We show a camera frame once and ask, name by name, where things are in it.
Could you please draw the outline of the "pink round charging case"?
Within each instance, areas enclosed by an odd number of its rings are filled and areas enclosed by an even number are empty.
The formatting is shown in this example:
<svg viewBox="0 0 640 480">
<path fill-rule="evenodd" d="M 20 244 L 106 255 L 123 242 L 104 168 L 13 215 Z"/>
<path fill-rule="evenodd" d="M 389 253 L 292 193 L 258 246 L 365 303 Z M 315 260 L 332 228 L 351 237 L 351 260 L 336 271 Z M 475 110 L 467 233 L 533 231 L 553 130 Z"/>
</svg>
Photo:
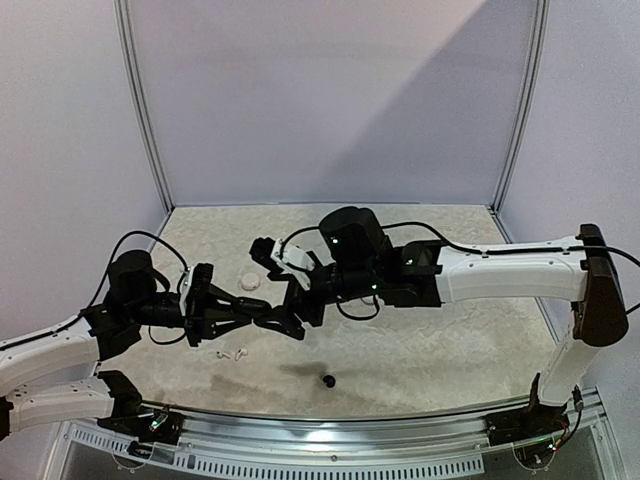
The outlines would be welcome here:
<svg viewBox="0 0 640 480">
<path fill-rule="evenodd" d="M 254 291 L 258 289 L 260 285 L 261 285 L 261 277 L 254 272 L 245 273 L 240 278 L 240 287 L 244 291 Z"/>
</svg>

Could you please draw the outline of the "black earbud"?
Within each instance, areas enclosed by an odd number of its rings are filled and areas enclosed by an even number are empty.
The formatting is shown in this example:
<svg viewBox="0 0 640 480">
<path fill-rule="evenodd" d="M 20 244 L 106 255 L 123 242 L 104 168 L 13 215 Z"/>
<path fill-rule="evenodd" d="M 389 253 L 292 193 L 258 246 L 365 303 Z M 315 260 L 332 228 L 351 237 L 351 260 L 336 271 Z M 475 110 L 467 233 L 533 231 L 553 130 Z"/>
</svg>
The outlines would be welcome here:
<svg viewBox="0 0 640 480">
<path fill-rule="evenodd" d="M 326 385 L 327 388 L 333 388 L 336 384 L 336 380 L 332 375 L 325 375 L 322 378 L 323 383 Z"/>
</svg>

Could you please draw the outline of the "black oval charging case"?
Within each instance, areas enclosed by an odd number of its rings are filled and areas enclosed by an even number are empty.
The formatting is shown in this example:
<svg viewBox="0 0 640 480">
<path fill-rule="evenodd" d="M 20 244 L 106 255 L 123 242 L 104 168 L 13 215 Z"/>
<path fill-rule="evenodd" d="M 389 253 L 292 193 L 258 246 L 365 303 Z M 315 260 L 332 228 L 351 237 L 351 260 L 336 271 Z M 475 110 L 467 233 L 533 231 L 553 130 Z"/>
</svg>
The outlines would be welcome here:
<svg viewBox="0 0 640 480">
<path fill-rule="evenodd" d="M 235 304 L 235 311 L 250 318 L 260 318 L 271 312 L 272 306 L 260 299 L 239 297 Z"/>
</svg>

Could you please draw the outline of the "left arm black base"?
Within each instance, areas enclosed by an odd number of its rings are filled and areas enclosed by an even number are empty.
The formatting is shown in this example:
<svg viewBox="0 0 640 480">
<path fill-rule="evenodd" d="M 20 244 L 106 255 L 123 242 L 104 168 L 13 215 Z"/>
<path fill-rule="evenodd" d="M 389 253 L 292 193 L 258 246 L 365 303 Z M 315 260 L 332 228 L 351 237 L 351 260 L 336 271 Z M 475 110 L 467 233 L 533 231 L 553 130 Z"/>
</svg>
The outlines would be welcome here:
<svg viewBox="0 0 640 480">
<path fill-rule="evenodd" d="M 135 437 L 139 443 L 177 445 L 186 417 L 168 406 L 149 408 L 141 406 L 131 413 L 114 413 L 98 419 L 101 428 Z"/>
</svg>

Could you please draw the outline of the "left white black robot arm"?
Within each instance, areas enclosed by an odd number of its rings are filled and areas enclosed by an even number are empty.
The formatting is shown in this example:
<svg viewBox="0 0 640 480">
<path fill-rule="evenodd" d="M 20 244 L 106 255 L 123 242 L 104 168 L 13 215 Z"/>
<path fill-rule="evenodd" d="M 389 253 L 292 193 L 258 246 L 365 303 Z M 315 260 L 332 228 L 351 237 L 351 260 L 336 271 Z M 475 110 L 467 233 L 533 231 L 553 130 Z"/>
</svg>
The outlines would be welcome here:
<svg viewBox="0 0 640 480">
<path fill-rule="evenodd" d="M 142 326 L 183 329 L 190 346 L 251 324 L 268 310 L 262 301 L 235 297 L 212 283 L 213 267 L 189 269 L 181 292 L 152 264 L 144 250 L 120 255 L 107 268 L 109 289 L 102 303 L 77 318 L 29 338 L 1 345 L 1 435 L 67 419 L 94 418 L 99 426 L 141 442 L 178 441 L 183 416 L 169 408 L 147 408 L 119 371 L 35 391 L 28 382 L 69 367 L 103 362 L 140 341 Z"/>
</svg>

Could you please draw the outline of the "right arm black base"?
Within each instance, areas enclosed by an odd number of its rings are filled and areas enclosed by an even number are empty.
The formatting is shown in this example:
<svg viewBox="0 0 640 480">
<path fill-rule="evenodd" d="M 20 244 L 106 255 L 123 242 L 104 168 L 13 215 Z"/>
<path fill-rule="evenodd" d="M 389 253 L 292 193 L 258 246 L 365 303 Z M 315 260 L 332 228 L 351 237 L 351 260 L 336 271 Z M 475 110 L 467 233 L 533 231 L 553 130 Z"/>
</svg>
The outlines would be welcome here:
<svg viewBox="0 0 640 480">
<path fill-rule="evenodd" d="M 568 423 L 567 405 L 528 405 L 484 417 L 491 446 L 519 442 L 562 430 Z"/>
</svg>

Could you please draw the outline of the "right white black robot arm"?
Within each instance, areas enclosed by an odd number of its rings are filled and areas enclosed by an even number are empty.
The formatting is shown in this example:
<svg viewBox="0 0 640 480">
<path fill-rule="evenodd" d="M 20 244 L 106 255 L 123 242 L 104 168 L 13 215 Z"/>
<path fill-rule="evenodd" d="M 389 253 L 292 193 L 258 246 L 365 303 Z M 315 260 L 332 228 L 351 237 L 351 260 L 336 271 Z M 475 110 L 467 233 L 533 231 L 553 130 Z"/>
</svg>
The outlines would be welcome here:
<svg viewBox="0 0 640 480">
<path fill-rule="evenodd" d="M 273 281 L 287 282 L 277 320 L 321 325 L 324 308 L 369 297 L 374 305 L 439 308 L 483 298 L 555 298 L 571 305 L 570 330 L 531 387 L 517 427 L 537 436 L 552 424 L 598 352 L 627 334 L 629 320 L 612 260 L 598 226 L 542 243 L 469 246 L 441 233 L 393 245 L 387 227 L 365 207 L 326 215 L 315 231 L 332 258 L 324 265 L 292 239 L 257 238 L 250 255 Z"/>
</svg>

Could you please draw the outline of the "aluminium front rail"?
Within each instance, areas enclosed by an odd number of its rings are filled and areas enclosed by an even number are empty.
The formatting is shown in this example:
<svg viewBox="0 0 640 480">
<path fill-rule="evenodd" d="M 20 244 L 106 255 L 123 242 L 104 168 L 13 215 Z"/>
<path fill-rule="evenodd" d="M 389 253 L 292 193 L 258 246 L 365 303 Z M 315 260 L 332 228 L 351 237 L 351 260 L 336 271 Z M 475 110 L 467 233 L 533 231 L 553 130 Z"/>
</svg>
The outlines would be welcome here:
<svg viewBox="0 0 640 480">
<path fill-rule="evenodd" d="M 360 420 L 287 419 L 185 411 L 174 446 L 134 449 L 91 421 L 63 424 L 50 479 L 618 479 L 599 395 L 583 394 L 574 435 L 548 457 L 492 445 L 489 403 L 432 415 Z"/>
</svg>

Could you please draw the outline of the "left metal corner post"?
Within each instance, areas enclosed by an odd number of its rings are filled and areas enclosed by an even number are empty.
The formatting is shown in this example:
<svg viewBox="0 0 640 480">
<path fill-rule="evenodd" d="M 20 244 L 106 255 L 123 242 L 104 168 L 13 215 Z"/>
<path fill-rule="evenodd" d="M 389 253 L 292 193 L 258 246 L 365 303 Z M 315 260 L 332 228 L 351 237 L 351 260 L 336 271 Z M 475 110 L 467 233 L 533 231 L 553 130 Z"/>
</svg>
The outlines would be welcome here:
<svg viewBox="0 0 640 480">
<path fill-rule="evenodd" d="M 126 0 L 114 1 L 116 23 L 124 60 L 131 98 L 136 115 L 140 136 L 151 176 L 156 186 L 161 204 L 167 214 L 175 209 L 167 174 L 162 163 L 159 147 L 152 125 L 149 106 L 145 95 L 144 82 L 138 59 L 137 46 L 134 38 L 131 4 Z"/>
</svg>

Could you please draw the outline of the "metal corner post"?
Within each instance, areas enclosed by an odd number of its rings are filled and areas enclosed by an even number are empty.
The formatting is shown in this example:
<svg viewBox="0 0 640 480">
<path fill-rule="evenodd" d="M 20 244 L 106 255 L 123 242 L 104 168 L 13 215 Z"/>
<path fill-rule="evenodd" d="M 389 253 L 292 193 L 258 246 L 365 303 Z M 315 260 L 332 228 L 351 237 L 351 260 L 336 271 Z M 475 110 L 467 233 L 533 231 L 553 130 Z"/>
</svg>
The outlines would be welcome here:
<svg viewBox="0 0 640 480">
<path fill-rule="evenodd" d="M 151 176 L 156 186 L 161 204 L 167 214 L 175 209 L 167 174 L 162 163 L 159 147 L 152 125 L 149 106 L 145 95 L 144 82 L 138 59 L 137 46 L 134 38 L 131 4 L 126 0 L 114 1 L 116 23 L 124 60 L 131 98 L 136 115 L 140 136 Z"/>
<path fill-rule="evenodd" d="M 509 138 L 507 155 L 490 204 L 490 209 L 495 216 L 500 215 L 506 203 L 519 151 L 524 139 L 531 105 L 534 98 L 537 77 L 540 70 L 548 14 L 549 1 L 536 1 L 514 125 Z"/>
</svg>

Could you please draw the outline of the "right metal corner post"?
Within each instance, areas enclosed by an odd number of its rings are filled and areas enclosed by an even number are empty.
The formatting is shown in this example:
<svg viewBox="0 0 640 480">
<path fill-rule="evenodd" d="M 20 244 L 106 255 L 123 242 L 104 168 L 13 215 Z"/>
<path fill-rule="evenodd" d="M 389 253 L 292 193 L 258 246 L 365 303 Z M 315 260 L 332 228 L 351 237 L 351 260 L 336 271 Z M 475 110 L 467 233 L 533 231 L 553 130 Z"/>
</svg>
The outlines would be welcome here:
<svg viewBox="0 0 640 480">
<path fill-rule="evenodd" d="M 548 14 L 549 1 L 536 1 L 514 125 L 509 138 L 507 155 L 490 204 L 490 209 L 495 216 L 500 215 L 506 203 L 519 151 L 524 139 L 531 105 L 534 98 L 537 77 L 540 70 Z"/>
</svg>

